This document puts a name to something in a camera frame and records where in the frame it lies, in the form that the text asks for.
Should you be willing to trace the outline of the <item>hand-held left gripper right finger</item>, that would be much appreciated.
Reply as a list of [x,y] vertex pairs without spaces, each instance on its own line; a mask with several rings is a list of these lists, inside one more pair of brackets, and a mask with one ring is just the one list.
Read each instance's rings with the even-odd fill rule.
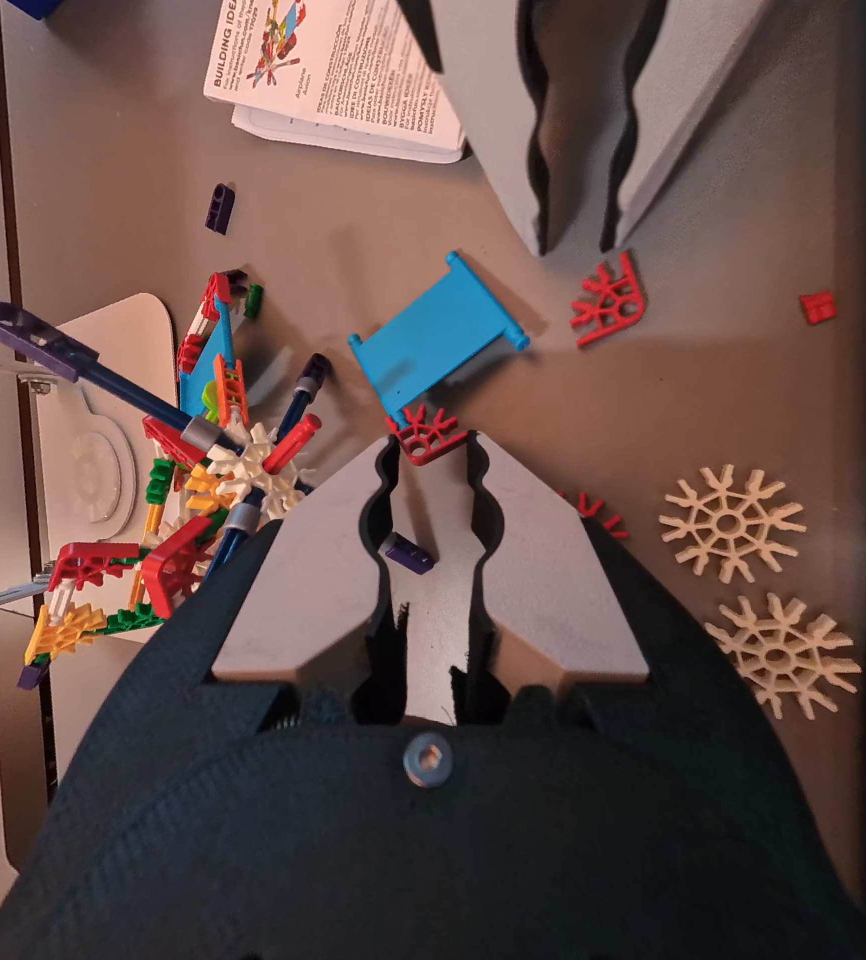
[[471,529],[483,548],[456,720],[497,723],[526,688],[642,683],[648,665],[581,515],[485,433],[466,443]]

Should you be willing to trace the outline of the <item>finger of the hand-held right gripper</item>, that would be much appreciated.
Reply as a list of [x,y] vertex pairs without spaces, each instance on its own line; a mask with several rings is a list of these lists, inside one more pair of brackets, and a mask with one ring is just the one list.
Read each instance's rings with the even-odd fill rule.
[[547,67],[533,1],[433,1],[440,82],[507,218],[547,253],[549,172],[540,146]]
[[653,207],[701,120],[737,66],[771,3],[657,2],[627,81],[628,121],[614,154],[604,251],[624,242]]

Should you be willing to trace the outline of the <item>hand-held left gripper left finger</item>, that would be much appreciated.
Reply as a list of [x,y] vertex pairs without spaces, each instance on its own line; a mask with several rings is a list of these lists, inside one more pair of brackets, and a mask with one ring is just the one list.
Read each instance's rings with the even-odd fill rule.
[[284,518],[212,672],[327,689],[367,724],[406,707],[406,639],[380,555],[401,449],[381,438]]

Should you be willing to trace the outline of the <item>colourful toy construction model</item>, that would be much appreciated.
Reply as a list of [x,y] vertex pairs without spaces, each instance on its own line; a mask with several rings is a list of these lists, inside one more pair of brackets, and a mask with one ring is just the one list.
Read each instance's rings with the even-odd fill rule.
[[[37,687],[59,655],[81,644],[102,635],[152,629],[169,619],[207,578],[230,514],[252,486],[266,494],[253,535],[283,520],[312,491],[295,463],[302,450],[276,475],[264,474],[261,465],[310,414],[308,403],[330,363],[320,354],[311,358],[282,426],[269,430],[260,421],[252,422],[242,364],[232,343],[232,308],[236,301],[244,302],[247,293],[232,295],[222,274],[211,275],[176,353],[180,404],[166,402],[221,426],[237,442],[245,442],[244,453],[217,446],[194,463],[200,456],[194,448],[140,411],[144,434],[154,447],[142,541],[76,542],[59,550],[46,588],[49,603],[38,613],[24,654],[18,681],[22,690]],[[42,367],[69,383],[91,383],[85,378],[70,382]]]

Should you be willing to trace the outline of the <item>red fan connector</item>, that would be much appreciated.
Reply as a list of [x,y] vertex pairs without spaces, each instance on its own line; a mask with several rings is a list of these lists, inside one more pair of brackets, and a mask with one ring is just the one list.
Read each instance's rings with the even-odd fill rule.
[[456,449],[468,436],[465,430],[456,432],[459,428],[457,417],[445,416],[444,409],[439,409],[431,423],[427,423],[427,405],[424,403],[418,404],[415,412],[404,407],[402,418],[404,425],[387,415],[386,423],[403,454],[416,467],[429,464]]
[[575,507],[581,518],[596,522],[614,539],[618,541],[630,539],[625,519],[606,499],[593,496],[583,490],[576,495],[568,495],[562,490],[558,491],[558,494],[560,498]]

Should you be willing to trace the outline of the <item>red connector with green clip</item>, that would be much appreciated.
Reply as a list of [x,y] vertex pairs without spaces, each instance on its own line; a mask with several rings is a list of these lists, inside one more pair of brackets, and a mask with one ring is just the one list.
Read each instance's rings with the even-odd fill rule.
[[617,270],[601,263],[582,281],[581,292],[583,296],[570,304],[569,320],[571,329],[579,331],[575,341],[579,350],[630,329],[645,313],[646,297],[628,249],[620,251]]

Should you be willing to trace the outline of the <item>blue panel piece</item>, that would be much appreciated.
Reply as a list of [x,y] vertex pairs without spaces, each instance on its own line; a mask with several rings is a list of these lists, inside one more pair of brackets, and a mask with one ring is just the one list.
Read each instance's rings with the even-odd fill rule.
[[406,407],[497,338],[518,352],[530,344],[458,251],[445,262],[448,274],[367,340],[347,339],[394,428],[407,427]]

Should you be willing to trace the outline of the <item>instruction booklet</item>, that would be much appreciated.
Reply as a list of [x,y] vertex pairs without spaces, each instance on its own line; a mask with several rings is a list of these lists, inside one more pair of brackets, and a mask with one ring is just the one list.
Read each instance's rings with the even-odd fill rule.
[[270,141],[439,164],[465,150],[393,1],[224,1],[203,95]]

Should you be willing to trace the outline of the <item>white snowflake connector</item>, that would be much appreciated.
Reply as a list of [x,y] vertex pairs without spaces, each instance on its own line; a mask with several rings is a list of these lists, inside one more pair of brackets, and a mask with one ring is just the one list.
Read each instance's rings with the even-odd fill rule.
[[769,481],[763,470],[753,469],[739,485],[735,474],[734,465],[726,463],[718,470],[701,467],[699,486],[679,479],[678,490],[664,497],[670,511],[657,519],[662,541],[679,546],[676,563],[696,577],[713,570],[723,585],[736,577],[754,583],[754,563],[781,573],[782,560],[799,554],[785,536],[808,531],[801,503],[775,502],[786,489],[784,482]]
[[719,614],[724,625],[705,622],[703,629],[776,721],[790,703],[810,721],[819,707],[837,713],[828,689],[858,693],[852,677],[862,669],[852,657],[855,642],[829,615],[808,620],[803,601],[784,601],[775,593],[767,594],[763,610],[739,596],[735,608],[722,605]]

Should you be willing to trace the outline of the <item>clear suction dome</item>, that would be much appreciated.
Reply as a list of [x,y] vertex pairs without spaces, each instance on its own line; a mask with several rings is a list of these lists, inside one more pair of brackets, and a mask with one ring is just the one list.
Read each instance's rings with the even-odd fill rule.
[[122,493],[115,448],[103,434],[89,431],[71,446],[70,482],[79,516],[90,523],[109,521]]

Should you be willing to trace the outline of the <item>white mount bracket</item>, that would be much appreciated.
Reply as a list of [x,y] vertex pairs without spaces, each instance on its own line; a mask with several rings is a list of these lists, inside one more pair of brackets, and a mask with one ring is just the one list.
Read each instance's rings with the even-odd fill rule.
[[[116,538],[130,523],[138,497],[138,468],[127,434],[109,415],[91,406],[86,388],[62,381],[55,374],[22,365],[17,374],[28,387],[35,406],[35,427],[46,533],[50,546],[68,542],[104,542]],[[122,492],[113,517],[102,523],[83,519],[76,508],[71,474],[71,447],[76,439],[96,431],[116,452]]]

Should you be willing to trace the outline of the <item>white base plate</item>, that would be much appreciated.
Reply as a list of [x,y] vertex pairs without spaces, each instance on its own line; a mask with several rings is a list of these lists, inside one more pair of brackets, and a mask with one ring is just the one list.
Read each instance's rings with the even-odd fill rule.
[[[176,403],[173,326],[165,306],[152,294],[135,294],[122,299],[69,320],[62,329],[96,350],[104,366],[157,397]],[[106,542],[140,544],[149,507],[145,499],[146,488],[155,459],[154,444],[144,434],[143,414],[85,379],[69,384],[85,388],[93,409],[110,416],[127,434],[137,467],[136,505],[127,527],[115,539]],[[43,495],[41,498],[43,546],[49,560],[57,558],[60,550],[68,544],[98,543],[77,540],[51,546],[45,529]]]

